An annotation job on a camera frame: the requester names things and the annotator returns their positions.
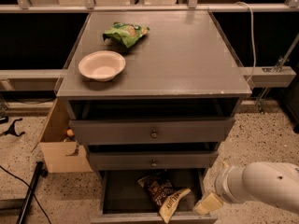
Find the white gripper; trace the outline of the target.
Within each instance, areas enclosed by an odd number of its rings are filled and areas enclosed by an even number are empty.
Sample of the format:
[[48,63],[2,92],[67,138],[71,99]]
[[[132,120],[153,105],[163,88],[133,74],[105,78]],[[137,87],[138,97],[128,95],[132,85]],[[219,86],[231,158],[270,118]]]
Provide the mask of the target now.
[[214,181],[215,190],[208,191],[202,199],[193,207],[193,211],[204,216],[223,207],[223,201],[227,203],[243,203],[246,192],[243,186],[244,169],[236,166],[225,166]]

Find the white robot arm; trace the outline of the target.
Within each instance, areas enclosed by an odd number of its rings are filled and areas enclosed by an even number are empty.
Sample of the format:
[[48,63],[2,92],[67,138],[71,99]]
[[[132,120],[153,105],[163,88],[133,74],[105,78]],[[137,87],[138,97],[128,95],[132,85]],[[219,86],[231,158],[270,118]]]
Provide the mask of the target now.
[[286,162],[253,162],[244,167],[224,164],[193,211],[204,216],[223,203],[261,202],[299,213],[299,167]]

